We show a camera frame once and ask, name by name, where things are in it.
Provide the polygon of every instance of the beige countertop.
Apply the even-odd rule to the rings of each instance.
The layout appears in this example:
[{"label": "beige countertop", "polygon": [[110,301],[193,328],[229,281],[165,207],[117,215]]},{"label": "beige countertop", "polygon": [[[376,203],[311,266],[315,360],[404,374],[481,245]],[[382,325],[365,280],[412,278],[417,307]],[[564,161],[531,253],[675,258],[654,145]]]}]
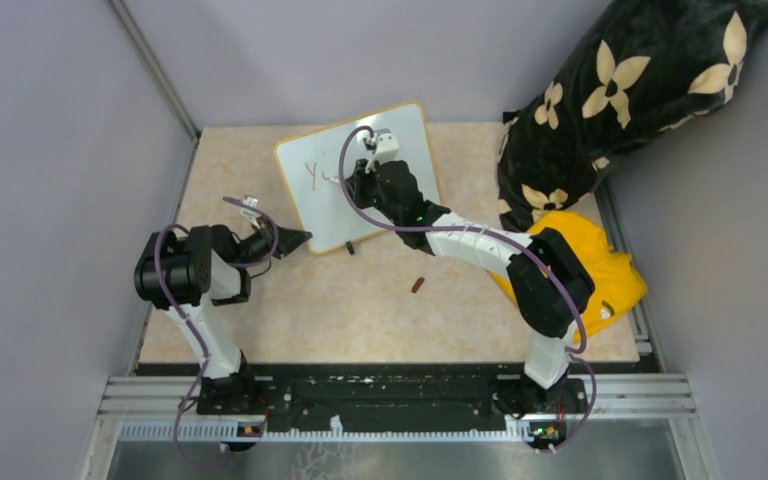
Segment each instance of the beige countertop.
[{"label": "beige countertop", "polygon": [[[253,195],[281,226],[301,228],[274,145],[315,127],[207,128],[196,153],[179,223],[228,225],[251,233],[222,196]],[[443,204],[498,227],[495,183],[501,123],[429,124]],[[602,224],[592,196],[578,213]],[[222,323],[251,362],[516,362],[528,354],[531,329],[489,275],[465,262],[405,247],[391,233],[314,255],[300,248],[273,261],[252,282],[248,303],[219,308]],[[260,267],[251,269],[251,273]],[[417,294],[414,282],[425,277]],[[594,335],[584,358],[637,361],[626,317]],[[141,362],[194,362],[178,327],[153,311]]]}]

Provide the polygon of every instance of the light purple wall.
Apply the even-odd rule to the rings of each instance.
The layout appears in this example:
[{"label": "light purple wall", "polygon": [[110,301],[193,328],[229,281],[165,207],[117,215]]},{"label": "light purple wall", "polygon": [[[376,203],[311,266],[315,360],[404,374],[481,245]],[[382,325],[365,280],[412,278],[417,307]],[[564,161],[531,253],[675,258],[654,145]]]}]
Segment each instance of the light purple wall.
[{"label": "light purple wall", "polygon": [[200,127],[333,122],[406,100],[501,118],[608,0],[127,0]]},{"label": "light purple wall", "polygon": [[188,155],[103,1],[0,1],[0,479],[76,476]]},{"label": "light purple wall", "polygon": [[669,366],[723,479],[768,478],[768,37],[735,99],[612,178]]}]

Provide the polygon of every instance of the black fabric bag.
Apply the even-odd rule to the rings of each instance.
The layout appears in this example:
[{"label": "black fabric bag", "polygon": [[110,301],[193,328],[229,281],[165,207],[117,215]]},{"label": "black fabric bag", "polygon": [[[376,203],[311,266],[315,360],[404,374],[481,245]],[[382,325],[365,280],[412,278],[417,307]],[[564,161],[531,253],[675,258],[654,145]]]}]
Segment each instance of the black fabric bag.
[{"label": "black fabric bag", "polygon": [[546,91],[503,118],[502,225],[524,231],[575,204],[612,156],[722,108],[767,28],[768,1],[612,2]]}]

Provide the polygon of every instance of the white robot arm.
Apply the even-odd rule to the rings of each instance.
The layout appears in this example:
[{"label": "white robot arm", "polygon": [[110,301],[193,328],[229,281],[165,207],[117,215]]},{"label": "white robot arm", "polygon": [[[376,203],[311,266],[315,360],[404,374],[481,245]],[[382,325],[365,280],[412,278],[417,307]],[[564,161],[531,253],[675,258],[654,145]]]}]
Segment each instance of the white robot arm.
[{"label": "white robot arm", "polygon": [[195,227],[184,237],[176,236],[173,226],[155,232],[134,270],[140,298],[163,310],[199,357],[200,414],[246,413],[256,405],[254,376],[216,309],[248,301],[247,267],[268,257],[281,259],[311,237],[271,220],[267,225],[259,216],[247,218],[255,232],[244,240],[225,225]]},{"label": "white robot arm", "polygon": [[[381,226],[395,229],[409,247],[460,258],[507,278],[520,313],[534,329],[524,372],[541,388],[554,387],[569,368],[568,347],[576,330],[570,306],[583,312],[594,290],[592,279],[563,236],[551,229],[539,235],[506,232],[465,220],[423,198],[408,164],[395,160],[399,146],[391,132],[376,131],[364,142],[371,159],[358,160],[354,173],[344,179],[344,192],[358,214],[377,223],[362,212],[374,207],[395,228]],[[551,270],[561,289],[535,260]]]}]

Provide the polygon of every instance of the purple cable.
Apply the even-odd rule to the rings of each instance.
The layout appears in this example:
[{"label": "purple cable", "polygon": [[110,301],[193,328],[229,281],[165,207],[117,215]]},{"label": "purple cable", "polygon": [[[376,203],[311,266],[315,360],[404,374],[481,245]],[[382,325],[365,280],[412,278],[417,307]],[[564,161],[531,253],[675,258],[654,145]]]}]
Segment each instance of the purple cable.
[{"label": "purple cable", "polygon": [[189,234],[189,230],[182,227],[181,225],[178,225],[177,223],[172,223],[170,225],[167,225],[163,227],[162,230],[157,234],[157,241],[154,242],[154,272],[157,275],[157,283],[160,284],[160,290],[163,291],[163,294],[166,295],[166,299],[169,301],[169,305],[172,306],[172,308],[175,309],[175,312],[178,313],[178,315],[184,319],[184,323],[187,325],[187,328],[190,329],[190,332],[192,332],[193,337],[195,337],[196,341],[199,343],[199,346],[201,347],[202,356],[204,357],[204,363],[202,363],[201,368],[199,369],[198,374],[196,375],[195,380],[193,380],[193,383],[190,384],[190,389],[187,390],[187,394],[184,395],[184,398],[181,399],[181,403],[178,404],[178,414],[175,416],[175,426],[172,430],[172,443],[175,444],[175,450],[178,451],[178,456],[181,457],[181,460],[186,462],[192,467],[195,468],[210,468],[215,467],[217,465],[220,465],[228,460],[229,455],[226,452],[224,455],[219,457],[218,460],[215,460],[213,462],[209,463],[199,463],[193,460],[190,460],[187,458],[186,455],[184,455],[184,451],[181,450],[181,444],[178,442],[178,427],[181,424],[181,417],[184,416],[184,409],[186,408],[187,402],[190,401],[193,397],[193,392],[196,389],[196,386],[201,382],[201,379],[204,377],[204,372],[207,371],[207,364],[210,362],[210,354],[207,351],[207,344],[204,342],[204,338],[202,338],[201,334],[196,330],[196,327],[192,324],[190,321],[190,316],[187,315],[184,312],[184,309],[181,308],[181,305],[175,300],[175,297],[172,296],[172,292],[169,291],[169,286],[166,285],[166,278],[163,277],[163,269],[160,268],[160,250],[163,246],[163,240],[166,238],[166,235],[169,234],[172,229],[177,228],[178,230],[181,230],[182,232]]},{"label": "purple cable", "polygon": [[226,202],[230,203],[231,205],[236,205],[242,209],[248,210],[250,212],[256,213],[260,215],[261,217],[265,218],[267,222],[269,222],[269,225],[272,227],[272,248],[269,249],[269,253],[263,256],[260,260],[252,263],[229,263],[228,265],[234,267],[234,268],[249,268],[249,267],[255,267],[257,265],[260,265],[261,263],[264,263],[268,261],[270,258],[272,258],[272,254],[275,253],[275,250],[278,249],[278,224],[275,223],[274,220],[272,220],[272,217],[269,215],[261,212],[260,210],[250,207],[248,205],[243,204],[241,200],[237,200],[233,197],[222,197],[222,200],[225,200]]},{"label": "purple cable", "polygon": [[587,348],[587,334],[584,330],[584,321],[581,319],[581,314],[578,312],[578,307],[575,306],[575,302],[572,300],[572,297],[570,296],[569,292],[566,288],[564,288],[564,285],[561,283],[561,281],[558,279],[558,277],[555,276],[554,273],[552,273],[552,270],[549,269],[549,267],[543,263],[540,258],[537,257],[534,253],[529,251],[524,246],[520,245],[519,242],[516,240],[513,240],[511,238],[508,238],[498,232],[494,232],[492,230],[486,230],[484,228],[479,228],[475,226],[467,226],[467,227],[401,227],[396,225],[388,225],[383,222],[379,222],[378,220],[375,220],[374,218],[370,217],[366,213],[364,213],[363,210],[358,208],[357,205],[355,205],[355,202],[352,200],[351,194],[349,194],[349,187],[346,184],[346,176],[343,173],[343,166],[346,163],[346,152],[349,149],[349,144],[351,144],[352,140],[354,140],[355,136],[360,132],[369,132],[370,137],[374,136],[375,131],[372,129],[372,127],[369,127],[367,125],[362,125],[360,127],[355,128],[352,130],[352,133],[349,134],[349,136],[346,138],[346,141],[343,142],[343,149],[340,150],[340,163],[337,167],[337,174],[340,177],[340,188],[343,190],[343,196],[346,197],[346,200],[349,202],[349,206],[352,207],[352,210],[355,211],[361,218],[366,220],[367,222],[375,225],[376,227],[383,228],[385,230],[392,230],[394,232],[408,232],[408,233],[427,233],[427,232],[474,232],[474,233],[483,233],[484,235],[487,235],[488,237],[495,238],[497,240],[500,240],[502,242],[507,243],[508,245],[516,248],[517,250],[521,251],[526,257],[528,257],[529,260],[531,260],[537,267],[543,271],[543,273],[549,278],[549,281],[552,282],[552,285],[555,286],[555,288],[558,290],[558,293],[561,294],[561,297],[564,299],[564,302],[567,304],[567,307],[570,309],[570,312],[572,312],[573,316],[575,317],[575,323],[578,326],[578,331],[581,334],[581,344],[578,348],[571,348],[567,347],[567,352],[569,353],[583,353],[584,350]]}]

